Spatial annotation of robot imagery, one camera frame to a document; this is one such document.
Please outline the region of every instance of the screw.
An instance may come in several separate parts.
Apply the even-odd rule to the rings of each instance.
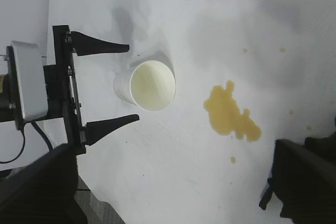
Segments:
[[[75,70],[69,68],[69,69],[68,69],[68,75],[69,75],[69,76],[73,76],[74,74],[75,74]]]
[[[3,57],[4,61],[8,61],[9,60],[8,55],[0,55],[0,56]]]
[[[13,110],[13,109],[16,108],[14,103],[10,103],[8,107],[9,107],[10,110]]]

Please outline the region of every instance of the yellow stain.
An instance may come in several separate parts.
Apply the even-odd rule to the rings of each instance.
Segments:
[[[233,163],[233,164],[235,164],[236,161],[237,161],[235,157],[231,157],[230,160],[231,160],[231,163]]]
[[[230,135],[233,131],[236,138],[242,140],[247,136],[248,142],[258,141],[261,137],[261,129],[250,118],[250,111],[240,109],[233,91],[235,83],[227,81],[226,89],[222,86],[214,86],[210,98],[204,102],[204,108],[209,113],[209,120],[212,128],[220,135]]]

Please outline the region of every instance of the white table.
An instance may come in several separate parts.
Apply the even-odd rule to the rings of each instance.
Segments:
[[[258,202],[275,139],[334,131],[335,13],[336,0],[50,0],[50,63],[52,25],[131,45],[127,54],[75,58],[85,122],[141,118],[88,147],[80,176],[129,224],[289,223],[279,201],[267,211]],[[174,66],[174,102],[149,113],[119,100],[116,72],[157,56]],[[262,129],[256,143],[209,124],[203,102],[227,80]]]

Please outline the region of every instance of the black object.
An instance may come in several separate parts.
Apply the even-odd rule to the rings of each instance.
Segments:
[[[33,128],[35,129],[35,131],[37,131],[38,134],[40,134],[40,136],[43,138],[44,142],[46,142],[49,151],[52,150],[52,144],[49,140],[49,138],[47,137],[47,135],[41,130],[41,128],[37,125],[36,122],[32,122],[31,123]]]
[[[0,223],[87,224],[77,185],[75,150],[63,144],[0,182]]]
[[[130,47],[70,31],[69,26],[53,26],[52,28],[56,64],[43,67],[48,95],[48,112],[46,116],[35,121],[64,118],[68,143],[75,147],[77,154],[83,154],[86,152],[85,145],[92,145],[110,132],[138,121],[139,116],[129,115],[106,121],[89,122],[87,126],[83,126],[72,53],[76,52],[77,55],[83,56],[107,52],[127,52]],[[3,79],[3,93],[0,93],[0,122],[14,120],[16,128],[22,131],[27,122],[24,122],[22,118],[15,58],[11,46],[7,47],[6,60],[8,75]],[[50,149],[51,144],[46,140],[43,132],[34,128],[41,134]]]
[[[24,127],[21,129],[21,133],[22,133],[22,146],[21,146],[21,149],[19,151],[19,153],[12,159],[10,160],[7,160],[7,161],[0,161],[0,164],[9,164],[13,161],[16,161],[23,153],[24,149],[25,149],[25,146],[26,146],[26,136],[25,136],[25,132],[24,132]]]
[[[11,46],[6,48],[7,65],[9,75],[9,103],[12,105],[9,108],[14,116],[15,126],[18,130],[23,130],[24,122],[22,118],[22,110],[20,103],[19,87],[17,83],[16,64],[14,58],[14,50]]]
[[[89,122],[85,127],[86,144],[92,145],[112,131],[138,120],[139,116],[135,114],[99,122]]]
[[[336,223],[335,134],[308,137],[305,146],[277,140],[269,188],[259,206],[266,209],[274,192],[282,201],[280,216],[294,223]]]
[[[77,31],[72,31],[68,38],[72,42],[78,56],[95,55],[103,53],[128,52],[129,45],[115,44],[92,38]]]
[[[82,126],[80,103],[78,99],[76,73],[72,52],[78,55],[100,54],[102,52],[126,52],[129,45],[113,44],[97,40],[81,33],[70,32],[68,26],[53,26],[54,46],[56,57],[57,79],[62,93],[62,115],[64,118],[68,142],[76,147],[77,154],[86,152],[85,145],[92,145],[106,134],[134,121],[139,120],[138,115],[130,115],[118,119],[97,121]]]

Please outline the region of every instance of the white surface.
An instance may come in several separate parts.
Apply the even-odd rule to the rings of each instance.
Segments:
[[[47,53],[49,0],[0,0],[0,54],[12,40],[36,43],[40,55]],[[0,74],[7,73],[7,63],[0,59]],[[22,136],[14,122],[0,123],[0,161],[12,159],[22,146]],[[30,164],[48,151],[42,138],[31,126],[26,127],[27,144],[22,156],[0,170]]]
[[[50,0],[50,28],[131,45],[128,54],[75,58],[85,121],[140,115],[78,157],[80,176],[128,224],[289,223],[279,201],[267,211],[258,203],[275,139],[334,131],[335,13],[336,0]],[[170,58],[176,77],[175,99],[159,113],[112,89],[116,72],[154,55]],[[227,80],[262,129],[256,143],[209,124],[203,102]]]
[[[42,57],[36,44],[12,41],[22,118],[24,122],[48,112],[47,90]]]
[[[175,78],[164,63],[149,60],[119,72],[113,89],[120,99],[148,111],[160,111],[174,99]]]

